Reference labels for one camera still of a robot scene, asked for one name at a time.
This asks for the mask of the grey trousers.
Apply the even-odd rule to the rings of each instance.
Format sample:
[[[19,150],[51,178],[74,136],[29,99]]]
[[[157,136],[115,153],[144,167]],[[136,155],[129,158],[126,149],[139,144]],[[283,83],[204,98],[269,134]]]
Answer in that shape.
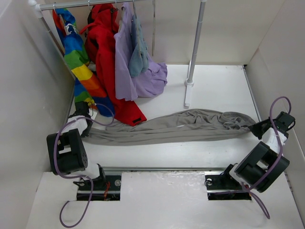
[[[139,146],[192,141],[218,141],[249,133],[255,124],[238,112],[190,109],[157,117],[136,126],[120,122],[104,130],[92,128],[85,142],[104,146]]]

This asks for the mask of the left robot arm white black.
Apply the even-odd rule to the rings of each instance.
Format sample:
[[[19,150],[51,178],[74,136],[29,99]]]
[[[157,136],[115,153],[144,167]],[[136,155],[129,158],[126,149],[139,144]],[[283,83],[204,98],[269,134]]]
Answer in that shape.
[[[69,116],[66,127],[59,137],[47,136],[47,147],[52,172],[57,175],[76,176],[74,181],[81,190],[102,189],[107,178],[101,165],[92,163],[86,154],[82,139],[89,135],[93,124],[90,106],[87,102],[77,102],[75,112]]]

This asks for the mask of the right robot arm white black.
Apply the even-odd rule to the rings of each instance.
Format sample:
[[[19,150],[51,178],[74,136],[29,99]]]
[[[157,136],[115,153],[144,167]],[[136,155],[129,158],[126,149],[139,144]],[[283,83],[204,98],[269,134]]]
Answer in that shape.
[[[220,176],[220,182],[225,189],[241,190],[241,182],[245,182],[262,193],[289,166],[290,161],[279,156],[278,143],[281,143],[281,146],[285,144],[288,131],[295,125],[295,118],[281,112],[273,122],[275,126],[266,119],[249,127],[252,134],[259,139],[259,143],[237,167],[230,164]]]

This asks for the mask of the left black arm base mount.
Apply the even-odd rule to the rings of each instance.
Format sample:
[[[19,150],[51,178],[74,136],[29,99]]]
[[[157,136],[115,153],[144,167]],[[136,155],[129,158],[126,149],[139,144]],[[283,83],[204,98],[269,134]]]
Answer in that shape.
[[[91,201],[120,201],[121,175],[106,175],[105,179],[98,177],[93,179],[93,192]],[[86,201],[90,197],[91,183],[89,180],[80,179],[73,181],[77,186],[77,201]]]

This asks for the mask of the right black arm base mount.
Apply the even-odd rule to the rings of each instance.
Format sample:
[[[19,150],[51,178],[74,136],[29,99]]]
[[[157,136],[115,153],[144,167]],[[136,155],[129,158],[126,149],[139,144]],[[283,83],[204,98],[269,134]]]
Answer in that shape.
[[[204,184],[208,200],[252,200],[250,194],[243,192],[239,182],[231,176],[206,175]]]

